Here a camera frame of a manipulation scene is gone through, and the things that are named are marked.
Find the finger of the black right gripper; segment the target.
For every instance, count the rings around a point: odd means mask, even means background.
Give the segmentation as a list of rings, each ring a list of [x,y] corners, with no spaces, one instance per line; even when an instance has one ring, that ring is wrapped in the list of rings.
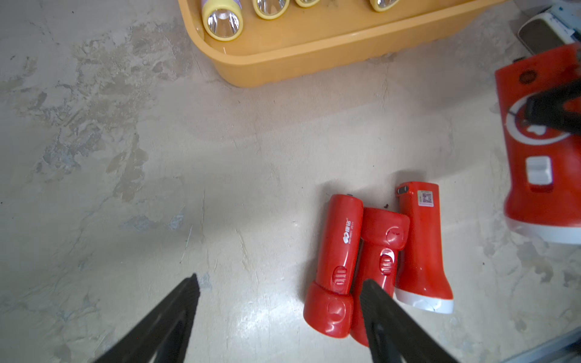
[[[580,79],[529,97],[524,115],[531,125],[579,136]]]

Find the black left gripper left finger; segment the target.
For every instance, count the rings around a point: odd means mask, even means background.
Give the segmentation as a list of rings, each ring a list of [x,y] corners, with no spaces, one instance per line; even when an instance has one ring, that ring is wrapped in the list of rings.
[[[193,274],[96,361],[184,362],[200,296]]]

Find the purple flashlight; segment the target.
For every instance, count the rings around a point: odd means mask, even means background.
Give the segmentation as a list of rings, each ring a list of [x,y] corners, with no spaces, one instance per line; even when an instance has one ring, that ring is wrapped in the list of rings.
[[[301,8],[311,8],[317,5],[320,0],[295,0],[295,2]]]
[[[239,1],[204,0],[201,12],[204,29],[212,38],[229,42],[241,35],[244,21]]]
[[[263,20],[272,21],[281,17],[288,9],[288,0],[253,0],[256,15]]]
[[[372,9],[376,12],[385,12],[395,6],[399,0],[370,0]]]

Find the yellow plastic storage tray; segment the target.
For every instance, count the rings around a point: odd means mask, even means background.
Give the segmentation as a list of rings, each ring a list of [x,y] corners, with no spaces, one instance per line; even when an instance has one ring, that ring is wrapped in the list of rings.
[[[241,3],[241,35],[220,42],[204,28],[202,3],[180,1],[185,28],[218,74],[240,88],[321,70],[452,36],[495,1],[397,1],[385,11],[369,1],[320,1],[311,8],[292,2],[280,18],[262,20],[250,1]]]

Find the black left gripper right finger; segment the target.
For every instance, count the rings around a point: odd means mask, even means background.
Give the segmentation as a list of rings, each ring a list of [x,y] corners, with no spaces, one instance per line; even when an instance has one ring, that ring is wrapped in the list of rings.
[[[374,362],[455,362],[375,281],[359,297]]]

